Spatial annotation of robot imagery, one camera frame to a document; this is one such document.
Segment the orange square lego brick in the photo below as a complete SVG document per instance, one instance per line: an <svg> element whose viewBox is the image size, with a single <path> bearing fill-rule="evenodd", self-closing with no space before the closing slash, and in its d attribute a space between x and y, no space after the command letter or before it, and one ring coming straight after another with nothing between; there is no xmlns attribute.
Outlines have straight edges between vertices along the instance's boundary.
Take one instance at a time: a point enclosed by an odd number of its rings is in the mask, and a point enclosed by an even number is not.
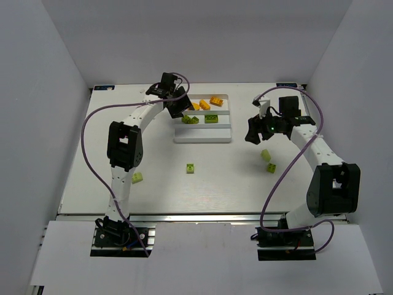
<svg viewBox="0 0 393 295"><path fill-rule="evenodd" d="M192 103L192 106L190 107L191 111L199 111L200 110L200 105L197 103Z"/></svg>

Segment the dark green lego brick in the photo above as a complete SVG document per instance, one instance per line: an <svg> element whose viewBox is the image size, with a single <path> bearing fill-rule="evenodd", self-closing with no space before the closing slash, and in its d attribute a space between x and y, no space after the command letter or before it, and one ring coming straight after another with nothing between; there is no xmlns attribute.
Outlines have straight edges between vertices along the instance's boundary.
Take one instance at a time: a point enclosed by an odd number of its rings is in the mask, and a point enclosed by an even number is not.
<svg viewBox="0 0 393 295"><path fill-rule="evenodd" d="M190 118L190 120L188 121L188 124L198 124L199 123L199 118L197 118L196 116L193 116L192 118Z"/></svg>

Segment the orange yellow long lego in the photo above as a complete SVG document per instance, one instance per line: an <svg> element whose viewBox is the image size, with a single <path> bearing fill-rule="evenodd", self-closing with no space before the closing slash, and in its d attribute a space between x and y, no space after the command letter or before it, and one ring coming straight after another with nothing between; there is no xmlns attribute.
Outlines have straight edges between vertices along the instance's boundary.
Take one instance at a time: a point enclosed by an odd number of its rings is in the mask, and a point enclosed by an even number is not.
<svg viewBox="0 0 393 295"><path fill-rule="evenodd" d="M205 110L205 111L211 109L211 106L205 100L200 100L199 106L200 106L200 109Z"/></svg>

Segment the pale green lego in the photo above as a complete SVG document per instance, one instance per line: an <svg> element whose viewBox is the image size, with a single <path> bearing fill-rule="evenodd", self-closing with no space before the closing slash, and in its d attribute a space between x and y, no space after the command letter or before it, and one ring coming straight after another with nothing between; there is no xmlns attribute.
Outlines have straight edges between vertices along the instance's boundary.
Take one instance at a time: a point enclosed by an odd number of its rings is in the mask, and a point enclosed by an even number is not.
<svg viewBox="0 0 393 295"><path fill-rule="evenodd" d="M271 155L267 149L262 150L260 156L267 163L271 161Z"/></svg>

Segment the green long lego brick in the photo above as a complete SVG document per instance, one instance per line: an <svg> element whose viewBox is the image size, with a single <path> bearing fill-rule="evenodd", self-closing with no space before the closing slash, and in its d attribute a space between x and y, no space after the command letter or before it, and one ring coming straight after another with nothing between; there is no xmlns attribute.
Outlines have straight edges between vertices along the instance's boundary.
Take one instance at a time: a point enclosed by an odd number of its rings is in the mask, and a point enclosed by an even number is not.
<svg viewBox="0 0 393 295"><path fill-rule="evenodd" d="M219 121L218 115L213 114L213 115L205 115L204 116L204 122L206 124L216 124L216 123L218 123L218 121Z"/></svg>

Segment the green square lego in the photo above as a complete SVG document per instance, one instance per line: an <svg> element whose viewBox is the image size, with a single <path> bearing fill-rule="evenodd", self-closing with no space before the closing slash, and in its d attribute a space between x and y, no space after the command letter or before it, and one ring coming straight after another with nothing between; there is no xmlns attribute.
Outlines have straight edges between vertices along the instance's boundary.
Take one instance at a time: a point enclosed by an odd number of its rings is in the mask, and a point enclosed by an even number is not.
<svg viewBox="0 0 393 295"><path fill-rule="evenodd" d="M273 164L273 163L269 163L269 164L267 165L267 172L269 172L269 173L275 173L275 171L276 171L276 165Z"/></svg>

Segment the pale green lego brick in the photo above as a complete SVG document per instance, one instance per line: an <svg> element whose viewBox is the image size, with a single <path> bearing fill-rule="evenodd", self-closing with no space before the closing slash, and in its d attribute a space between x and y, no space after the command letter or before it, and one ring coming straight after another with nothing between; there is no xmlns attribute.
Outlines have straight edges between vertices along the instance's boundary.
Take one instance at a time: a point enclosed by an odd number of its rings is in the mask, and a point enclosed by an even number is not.
<svg viewBox="0 0 393 295"><path fill-rule="evenodd" d="M136 184L143 181L143 175L141 172L136 172L132 175L131 177L131 183L132 184Z"/></svg>

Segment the small green lego cube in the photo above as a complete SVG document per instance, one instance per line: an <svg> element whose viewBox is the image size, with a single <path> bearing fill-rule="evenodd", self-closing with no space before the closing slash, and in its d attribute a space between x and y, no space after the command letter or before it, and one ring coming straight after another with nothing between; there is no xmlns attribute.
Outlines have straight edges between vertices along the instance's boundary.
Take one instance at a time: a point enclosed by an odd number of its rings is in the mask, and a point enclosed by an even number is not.
<svg viewBox="0 0 393 295"><path fill-rule="evenodd" d="M181 121L182 121L182 123L184 123L184 124L187 124L190 120L191 120L191 118L190 118L189 116L187 116L187 115L184 115L184 116L181 118Z"/></svg>

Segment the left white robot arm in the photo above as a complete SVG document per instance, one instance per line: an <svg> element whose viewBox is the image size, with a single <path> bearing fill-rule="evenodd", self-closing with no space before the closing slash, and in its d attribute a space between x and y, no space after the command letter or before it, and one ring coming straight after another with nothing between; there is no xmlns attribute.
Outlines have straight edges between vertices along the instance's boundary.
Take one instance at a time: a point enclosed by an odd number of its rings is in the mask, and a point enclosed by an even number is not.
<svg viewBox="0 0 393 295"><path fill-rule="evenodd" d="M123 222L129 218L131 179L142 162L144 130L164 110L176 119L183 117L183 112L192 107L187 95L189 89L177 81L189 83L179 73L163 73L161 81L149 87L145 100L131 115L110 124L107 157L111 166L111 199L105 217L111 221Z"/></svg>

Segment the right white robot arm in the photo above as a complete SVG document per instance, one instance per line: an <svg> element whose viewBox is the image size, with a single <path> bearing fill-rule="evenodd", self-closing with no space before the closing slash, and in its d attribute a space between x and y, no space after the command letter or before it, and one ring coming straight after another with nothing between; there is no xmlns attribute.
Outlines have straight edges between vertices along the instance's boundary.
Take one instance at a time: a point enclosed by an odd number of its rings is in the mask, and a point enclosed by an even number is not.
<svg viewBox="0 0 393 295"><path fill-rule="evenodd" d="M280 97L277 111L263 98L255 98L252 103L259 108L259 114L248 120L245 140L259 144L275 134L286 135L313 171L305 202L281 218L279 230L305 230L328 216L355 212L360 168L355 163L346 163L333 152L315 121L302 115L298 97Z"/></svg>

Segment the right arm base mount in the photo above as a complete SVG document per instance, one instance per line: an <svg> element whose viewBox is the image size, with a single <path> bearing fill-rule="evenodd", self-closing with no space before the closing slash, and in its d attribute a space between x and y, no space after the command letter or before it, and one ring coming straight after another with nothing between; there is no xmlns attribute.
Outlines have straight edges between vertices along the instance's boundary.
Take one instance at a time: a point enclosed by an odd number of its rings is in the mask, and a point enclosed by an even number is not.
<svg viewBox="0 0 393 295"><path fill-rule="evenodd" d="M316 260L313 236L310 230L268 232L261 227L250 239L257 242L259 261L312 261Z"/></svg>

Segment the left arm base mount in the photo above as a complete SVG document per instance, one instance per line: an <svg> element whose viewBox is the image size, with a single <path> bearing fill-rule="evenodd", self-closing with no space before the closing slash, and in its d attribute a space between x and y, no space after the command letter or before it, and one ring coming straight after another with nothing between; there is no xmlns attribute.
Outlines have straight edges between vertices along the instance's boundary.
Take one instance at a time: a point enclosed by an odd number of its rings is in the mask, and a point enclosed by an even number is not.
<svg viewBox="0 0 393 295"><path fill-rule="evenodd" d="M147 258L140 240L150 254L149 228L137 227L136 232L125 221L112 221L107 216L95 220L95 232L90 250L98 258Z"/></svg>

